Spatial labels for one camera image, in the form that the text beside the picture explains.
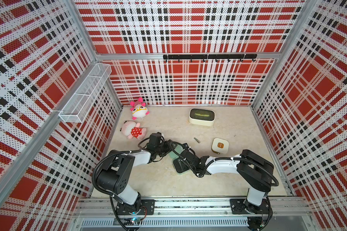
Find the green nail clipper case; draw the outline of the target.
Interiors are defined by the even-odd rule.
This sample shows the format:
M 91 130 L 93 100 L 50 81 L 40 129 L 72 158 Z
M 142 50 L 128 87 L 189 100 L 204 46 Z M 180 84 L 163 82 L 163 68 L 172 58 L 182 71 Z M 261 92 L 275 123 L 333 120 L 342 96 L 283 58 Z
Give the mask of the green nail clipper case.
M 177 155 L 177 153 L 181 154 L 183 152 L 183 148 L 177 144 L 172 144 L 172 147 L 174 148 L 174 151 L 169 153 L 169 157 L 172 159 L 172 164 L 176 173 L 181 175 L 188 172 L 190 170 L 189 167 L 183 163 L 180 157 Z

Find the cream case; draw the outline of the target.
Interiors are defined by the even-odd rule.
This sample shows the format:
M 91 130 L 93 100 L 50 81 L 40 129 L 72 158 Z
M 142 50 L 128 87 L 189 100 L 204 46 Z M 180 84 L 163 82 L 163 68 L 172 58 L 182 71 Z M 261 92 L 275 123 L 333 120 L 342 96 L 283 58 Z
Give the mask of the cream case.
M 229 142 L 221 138 L 214 138 L 212 146 L 212 152 L 216 154 L 227 154 L 229 150 Z

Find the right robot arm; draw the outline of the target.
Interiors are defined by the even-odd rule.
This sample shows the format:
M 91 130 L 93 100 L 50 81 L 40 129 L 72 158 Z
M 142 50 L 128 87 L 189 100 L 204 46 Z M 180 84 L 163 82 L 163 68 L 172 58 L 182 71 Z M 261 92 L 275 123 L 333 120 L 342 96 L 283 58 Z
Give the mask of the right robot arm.
M 274 165 L 248 149 L 232 157 L 198 157 L 189 146 L 182 145 L 182 148 L 181 153 L 174 151 L 178 156 L 173 160 L 176 173 L 190 170 L 198 178 L 218 173 L 239 174 L 250 185 L 246 198 L 248 205 L 261 206 L 271 188 L 279 186 L 273 175 Z

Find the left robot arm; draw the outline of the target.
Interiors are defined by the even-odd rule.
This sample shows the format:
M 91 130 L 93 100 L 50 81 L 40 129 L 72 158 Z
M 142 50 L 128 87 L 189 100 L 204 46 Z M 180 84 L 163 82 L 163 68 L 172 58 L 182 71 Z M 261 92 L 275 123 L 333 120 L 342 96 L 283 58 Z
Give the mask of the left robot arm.
M 143 141 L 146 146 L 134 151 L 112 150 L 94 168 L 93 187 L 115 198 L 119 203 L 139 209 L 141 194 L 129 184 L 132 169 L 136 166 L 153 163 L 157 157 L 164 157 L 170 151 L 170 145 L 160 133 L 153 133 Z

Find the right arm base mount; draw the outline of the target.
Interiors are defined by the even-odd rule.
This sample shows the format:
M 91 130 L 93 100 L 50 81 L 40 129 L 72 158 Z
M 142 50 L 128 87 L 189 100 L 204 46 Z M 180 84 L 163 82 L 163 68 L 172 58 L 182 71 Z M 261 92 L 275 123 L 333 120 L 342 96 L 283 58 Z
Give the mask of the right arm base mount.
M 271 205 L 265 198 L 260 206 L 251 204 L 247 199 L 230 199 L 230 208 L 232 214 L 268 215 Z

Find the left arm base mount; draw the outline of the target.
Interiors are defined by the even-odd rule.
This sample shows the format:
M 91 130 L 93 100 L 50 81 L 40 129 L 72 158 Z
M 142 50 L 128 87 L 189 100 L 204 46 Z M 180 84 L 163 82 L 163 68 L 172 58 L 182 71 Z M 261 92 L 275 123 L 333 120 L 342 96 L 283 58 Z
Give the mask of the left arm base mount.
M 154 199 L 138 199 L 133 205 L 117 204 L 118 215 L 153 215 L 155 209 Z

